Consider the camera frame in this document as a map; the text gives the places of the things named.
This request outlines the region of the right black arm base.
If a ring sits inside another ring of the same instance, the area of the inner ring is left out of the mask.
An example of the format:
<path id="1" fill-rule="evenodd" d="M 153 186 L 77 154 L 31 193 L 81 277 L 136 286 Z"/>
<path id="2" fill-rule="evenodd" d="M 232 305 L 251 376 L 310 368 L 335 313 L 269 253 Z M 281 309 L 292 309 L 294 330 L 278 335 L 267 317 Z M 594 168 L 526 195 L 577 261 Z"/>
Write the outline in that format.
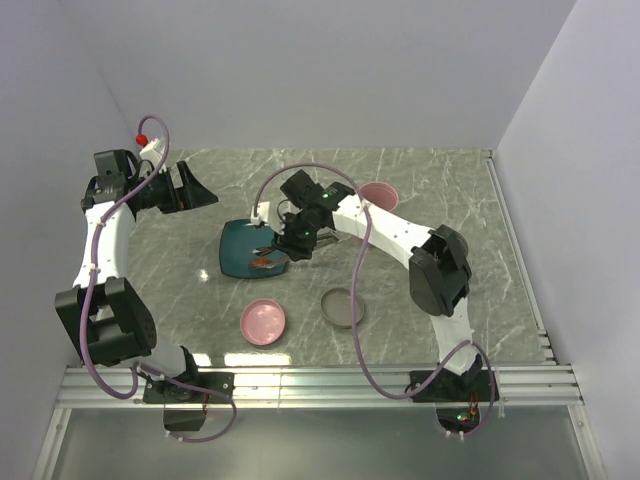
<path id="1" fill-rule="evenodd" d="M 465 438 L 477 430 L 483 421 L 480 404 L 487 403 L 488 411 L 500 399 L 495 374 L 479 369 L 462 376 L 443 369 L 420 393 L 412 397 L 414 403 L 433 403 L 436 417 L 446 434 Z"/>

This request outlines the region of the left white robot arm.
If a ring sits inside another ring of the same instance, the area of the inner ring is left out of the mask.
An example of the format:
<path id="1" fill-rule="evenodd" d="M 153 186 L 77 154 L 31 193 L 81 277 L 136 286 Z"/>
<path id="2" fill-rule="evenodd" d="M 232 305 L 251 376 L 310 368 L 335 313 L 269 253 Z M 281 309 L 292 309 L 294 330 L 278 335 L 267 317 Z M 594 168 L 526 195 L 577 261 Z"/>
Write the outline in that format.
<path id="1" fill-rule="evenodd" d="M 128 251 L 137 215 L 158 209 L 172 214 L 210 206 L 217 196 L 204 187 L 185 162 L 177 164 L 182 181 L 175 186 L 169 169 L 154 166 L 147 176 L 143 165 L 157 156 L 149 144 L 141 159 L 124 149 L 98 152 L 96 176 L 81 201 L 87 237 L 80 270 L 71 289 L 55 297 L 55 311 L 94 381 L 118 399 L 133 396 L 109 386 L 100 366 L 126 366 L 135 378 L 166 385 L 180 402 L 196 399 L 203 379 L 192 354 L 159 339 L 142 299 L 127 279 Z"/>

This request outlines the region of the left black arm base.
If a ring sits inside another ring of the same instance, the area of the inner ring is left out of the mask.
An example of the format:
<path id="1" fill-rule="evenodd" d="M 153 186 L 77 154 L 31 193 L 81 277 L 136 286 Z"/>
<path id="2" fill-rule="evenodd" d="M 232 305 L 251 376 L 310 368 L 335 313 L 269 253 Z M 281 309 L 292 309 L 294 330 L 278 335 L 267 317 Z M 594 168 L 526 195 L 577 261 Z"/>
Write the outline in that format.
<path id="1" fill-rule="evenodd" d="M 205 423 L 208 407 L 227 404 L 220 395 L 233 396 L 234 374 L 200 373 L 196 386 L 200 390 L 185 389 L 166 381 L 148 380 L 142 403 L 163 407 L 163 424 L 169 432 L 198 432 Z"/>

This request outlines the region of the pink round lid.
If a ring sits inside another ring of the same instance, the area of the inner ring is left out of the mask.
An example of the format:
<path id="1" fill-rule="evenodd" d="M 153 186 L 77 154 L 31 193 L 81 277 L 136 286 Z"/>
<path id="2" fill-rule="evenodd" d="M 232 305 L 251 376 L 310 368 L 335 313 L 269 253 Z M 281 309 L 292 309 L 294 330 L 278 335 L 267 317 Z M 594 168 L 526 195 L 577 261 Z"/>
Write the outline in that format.
<path id="1" fill-rule="evenodd" d="M 283 308 L 270 299 L 251 302 L 240 317 L 240 331 L 252 345 L 267 346 L 284 333 L 286 315 Z"/>

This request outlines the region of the teal square plate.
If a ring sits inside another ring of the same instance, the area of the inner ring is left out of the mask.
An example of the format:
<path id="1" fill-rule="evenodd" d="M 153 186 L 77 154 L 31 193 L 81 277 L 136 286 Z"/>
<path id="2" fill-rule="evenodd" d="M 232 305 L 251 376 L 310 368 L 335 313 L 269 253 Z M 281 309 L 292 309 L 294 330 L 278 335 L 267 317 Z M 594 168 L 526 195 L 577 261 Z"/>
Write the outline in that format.
<path id="1" fill-rule="evenodd" d="M 248 219 L 225 223 L 219 245 L 219 266 L 223 275 L 236 279 L 266 279 L 286 273 L 289 262 L 269 270 L 254 270 L 248 262 L 255 259 L 252 251 L 257 247 L 271 246 L 274 232 L 268 227 L 256 228 Z M 276 250 L 273 258 L 281 258 Z"/>

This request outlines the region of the pink cylindrical container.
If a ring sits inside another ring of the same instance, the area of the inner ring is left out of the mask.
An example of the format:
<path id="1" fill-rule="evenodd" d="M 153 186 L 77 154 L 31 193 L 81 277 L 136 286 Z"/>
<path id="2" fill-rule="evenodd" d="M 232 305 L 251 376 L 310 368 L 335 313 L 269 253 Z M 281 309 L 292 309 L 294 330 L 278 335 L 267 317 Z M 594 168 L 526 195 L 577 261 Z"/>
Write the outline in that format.
<path id="1" fill-rule="evenodd" d="M 365 200 L 388 212 L 393 212 L 399 204 L 397 191 L 388 183 L 366 183 L 360 187 L 360 193 Z"/>

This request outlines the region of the grey round lid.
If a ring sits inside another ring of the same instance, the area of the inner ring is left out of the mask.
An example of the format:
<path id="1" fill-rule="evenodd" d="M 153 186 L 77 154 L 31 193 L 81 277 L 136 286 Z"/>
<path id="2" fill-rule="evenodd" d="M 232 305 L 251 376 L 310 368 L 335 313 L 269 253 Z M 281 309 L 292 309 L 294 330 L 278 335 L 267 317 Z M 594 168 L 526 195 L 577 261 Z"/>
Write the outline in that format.
<path id="1" fill-rule="evenodd" d="M 327 290 L 321 297 L 320 308 L 324 318 L 335 327 L 351 328 L 351 292 L 349 289 L 336 287 Z"/>

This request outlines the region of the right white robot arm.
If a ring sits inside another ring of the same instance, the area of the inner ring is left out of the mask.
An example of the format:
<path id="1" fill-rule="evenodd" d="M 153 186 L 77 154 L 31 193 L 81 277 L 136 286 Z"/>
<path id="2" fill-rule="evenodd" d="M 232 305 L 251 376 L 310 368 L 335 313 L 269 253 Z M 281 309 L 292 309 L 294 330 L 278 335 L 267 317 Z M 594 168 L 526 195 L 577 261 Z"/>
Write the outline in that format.
<path id="1" fill-rule="evenodd" d="M 273 247 L 293 262 L 311 259 L 322 229 L 356 237 L 364 248 L 373 246 L 398 261 L 408 272 L 411 299 L 429 316 L 436 335 L 439 365 L 428 380 L 452 399 L 466 398 L 488 362 L 473 343 L 472 272 L 464 238 L 446 225 L 430 228 L 381 209 L 365 200 L 349 177 L 324 187 L 303 165 L 291 170 L 280 190 L 296 212 L 282 213 L 277 205 L 255 199 L 252 224 L 268 226 Z"/>

